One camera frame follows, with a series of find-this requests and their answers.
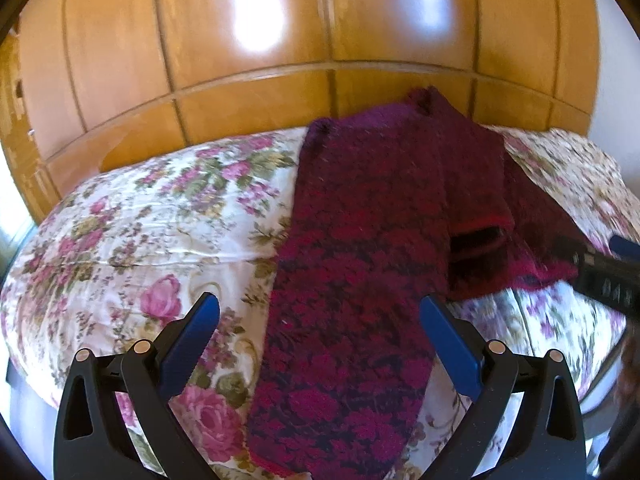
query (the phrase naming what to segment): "bed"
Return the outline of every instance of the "bed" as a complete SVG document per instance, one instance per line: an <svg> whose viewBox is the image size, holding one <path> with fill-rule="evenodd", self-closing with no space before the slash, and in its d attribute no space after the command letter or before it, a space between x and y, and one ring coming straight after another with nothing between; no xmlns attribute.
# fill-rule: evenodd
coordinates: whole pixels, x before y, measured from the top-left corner
<svg viewBox="0 0 640 480"><path fill-rule="evenodd" d="M495 128L508 152L600 250L613 233L640 240L640 203L610 157L552 129ZM0 296L12 362L56 407L79 348L96 354L153 339L201 293L221 303L218 330L188 386L170 401L178 421L222 479L273 478L255 466L243 425L252 400L276 265L287 235L306 128L230 137L103 173L76 187L18 256ZM485 338L541 356L558 348L583 397L622 336L621 316L558 282L452 303ZM161 471L125 394L133 443ZM497 461L520 402L512 396L480 468ZM418 478L469 406L436 362L412 435L387 478Z"/></svg>

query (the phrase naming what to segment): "floral bedspread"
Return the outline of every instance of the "floral bedspread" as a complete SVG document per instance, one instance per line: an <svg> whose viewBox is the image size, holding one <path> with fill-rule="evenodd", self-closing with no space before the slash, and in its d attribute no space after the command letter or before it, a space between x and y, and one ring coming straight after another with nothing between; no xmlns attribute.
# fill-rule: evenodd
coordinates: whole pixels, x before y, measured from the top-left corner
<svg viewBox="0 0 640 480"><path fill-rule="evenodd" d="M252 463L243 423L305 131L194 146L96 176L67 196L19 255L0 294L2 336L30 386L57 406L78 349L123 352L140 338L155 338L201 293L212 292L220 299L220 325L170 406L220 478L273 478ZM500 132L527 174L599 247L612 232L639 239L640 203L615 163L590 142L559 131L548 137ZM561 349L580 395L623 330L619 316L562 282L450 307L515 352ZM128 397L118 395L140 456L161 471ZM512 397L481 468L493 466L506 443L520 402ZM414 430L388 478L417 479L468 406L436 361Z"/></svg>

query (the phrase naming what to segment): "black mechanical device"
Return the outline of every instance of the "black mechanical device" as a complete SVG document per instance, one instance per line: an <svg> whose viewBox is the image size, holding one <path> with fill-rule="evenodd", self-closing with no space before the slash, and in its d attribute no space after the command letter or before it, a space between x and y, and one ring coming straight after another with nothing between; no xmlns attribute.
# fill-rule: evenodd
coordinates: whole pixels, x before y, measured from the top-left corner
<svg viewBox="0 0 640 480"><path fill-rule="evenodd" d="M640 246L613 240L634 259ZM640 266L598 254L565 238L558 257L573 262L578 292L638 318ZM155 341L140 340L124 354L76 353L66 380L54 444L56 480L159 479L146 469L129 438L116 392L129 394L145 436L171 480L218 477L191 444L168 407L180 394L220 318L218 300L205 293L186 317L169 323ZM512 353L485 341L468 321L454 318L428 296L420 322L458 393L473 404L420 480L583 480L586 458L580 406L562 352L544 357ZM524 397L498 464L474 476L511 394Z"/></svg>

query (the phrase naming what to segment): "mattress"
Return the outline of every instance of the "mattress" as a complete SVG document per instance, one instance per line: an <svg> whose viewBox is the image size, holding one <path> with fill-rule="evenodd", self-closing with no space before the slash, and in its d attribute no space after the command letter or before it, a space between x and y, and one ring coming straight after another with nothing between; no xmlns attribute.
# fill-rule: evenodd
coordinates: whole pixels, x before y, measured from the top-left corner
<svg viewBox="0 0 640 480"><path fill-rule="evenodd" d="M508 152L601 250L611 234L640 240L640 204L620 169L588 140L496 128ZM180 396L178 421L222 479L274 478L252 463L244 423L258 379L274 256L287 235L305 128L232 137L93 177L40 225L0 293L15 367L56 407L80 348L124 352L154 339L201 293L217 295L218 330ZM558 282L452 303L485 338L514 351L566 355L583 396L624 330L621 316ZM520 403L512 396L480 470L495 465ZM143 462L161 472L125 394L118 402ZM408 443L389 479L416 479L470 401L436 361Z"/></svg>

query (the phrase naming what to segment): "white wall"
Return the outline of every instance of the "white wall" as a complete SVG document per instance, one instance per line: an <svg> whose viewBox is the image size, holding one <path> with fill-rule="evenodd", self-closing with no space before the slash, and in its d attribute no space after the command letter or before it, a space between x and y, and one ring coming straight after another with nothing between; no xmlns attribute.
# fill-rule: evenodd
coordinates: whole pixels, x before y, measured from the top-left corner
<svg viewBox="0 0 640 480"><path fill-rule="evenodd" d="M600 78L589 138L622 167L640 196L640 40L615 0L596 0Z"/></svg>

